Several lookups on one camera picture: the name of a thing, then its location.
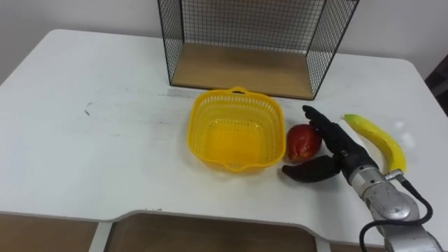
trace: wooden board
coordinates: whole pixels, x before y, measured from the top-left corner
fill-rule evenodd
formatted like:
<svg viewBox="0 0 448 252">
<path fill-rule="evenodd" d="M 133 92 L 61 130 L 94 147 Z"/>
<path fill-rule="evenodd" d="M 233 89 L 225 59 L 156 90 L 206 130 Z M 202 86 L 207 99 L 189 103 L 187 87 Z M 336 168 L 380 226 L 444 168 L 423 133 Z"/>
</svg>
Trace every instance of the wooden board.
<svg viewBox="0 0 448 252">
<path fill-rule="evenodd" d="M 185 43 L 173 85 L 313 99 L 305 55 Z"/>
</svg>

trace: banana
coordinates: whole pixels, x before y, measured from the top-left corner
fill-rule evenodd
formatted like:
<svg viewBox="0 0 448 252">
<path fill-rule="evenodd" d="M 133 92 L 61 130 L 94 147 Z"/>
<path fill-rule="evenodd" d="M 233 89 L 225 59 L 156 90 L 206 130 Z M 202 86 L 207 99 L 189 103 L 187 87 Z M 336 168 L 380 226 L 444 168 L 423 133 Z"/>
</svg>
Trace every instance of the banana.
<svg viewBox="0 0 448 252">
<path fill-rule="evenodd" d="M 373 122 L 360 115 L 346 114 L 344 120 L 357 133 L 371 141 L 387 159 L 388 172 L 401 169 L 406 172 L 406 158 L 403 150 L 389 134 L 380 129 Z"/>
</svg>

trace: apple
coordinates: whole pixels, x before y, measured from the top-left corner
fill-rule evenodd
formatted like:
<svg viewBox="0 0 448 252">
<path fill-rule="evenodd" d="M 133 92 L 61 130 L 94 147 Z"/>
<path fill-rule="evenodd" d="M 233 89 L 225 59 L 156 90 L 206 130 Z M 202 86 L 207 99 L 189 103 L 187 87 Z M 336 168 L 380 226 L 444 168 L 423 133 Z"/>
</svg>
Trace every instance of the apple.
<svg viewBox="0 0 448 252">
<path fill-rule="evenodd" d="M 312 159 L 319 151 L 322 137 L 308 124 L 295 125 L 286 137 L 286 154 L 291 163 Z"/>
</svg>

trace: metal wire mesh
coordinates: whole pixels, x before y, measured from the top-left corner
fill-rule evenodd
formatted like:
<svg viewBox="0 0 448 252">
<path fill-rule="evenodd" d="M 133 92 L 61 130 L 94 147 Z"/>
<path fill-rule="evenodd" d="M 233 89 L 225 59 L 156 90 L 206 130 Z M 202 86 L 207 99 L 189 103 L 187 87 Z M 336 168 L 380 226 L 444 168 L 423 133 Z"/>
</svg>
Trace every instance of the metal wire mesh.
<svg viewBox="0 0 448 252">
<path fill-rule="evenodd" d="M 336 54 L 358 0 L 327 0 L 307 53 L 309 80 L 316 96 Z"/>
<path fill-rule="evenodd" d="M 359 0 L 157 0 L 170 82 L 184 43 L 306 54 L 316 96 Z"/>
<path fill-rule="evenodd" d="M 324 0 L 182 0 L 185 42 L 305 53 Z"/>
<path fill-rule="evenodd" d="M 157 0 L 162 25 L 168 77 L 171 82 L 183 47 L 182 6 L 180 0 Z"/>
</svg>

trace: plastic basket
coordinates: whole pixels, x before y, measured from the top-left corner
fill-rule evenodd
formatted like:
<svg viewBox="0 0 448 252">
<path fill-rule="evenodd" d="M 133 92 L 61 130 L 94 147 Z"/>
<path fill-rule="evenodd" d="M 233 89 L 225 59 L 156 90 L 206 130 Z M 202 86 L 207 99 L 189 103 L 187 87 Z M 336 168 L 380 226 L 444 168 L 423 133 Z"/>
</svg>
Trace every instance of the plastic basket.
<svg viewBox="0 0 448 252">
<path fill-rule="evenodd" d="M 231 172 L 271 166 L 286 148 L 281 107 L 242 87 L 205 92 L 193 105 L 187 145 L 203 162 Z"/>
</svg>

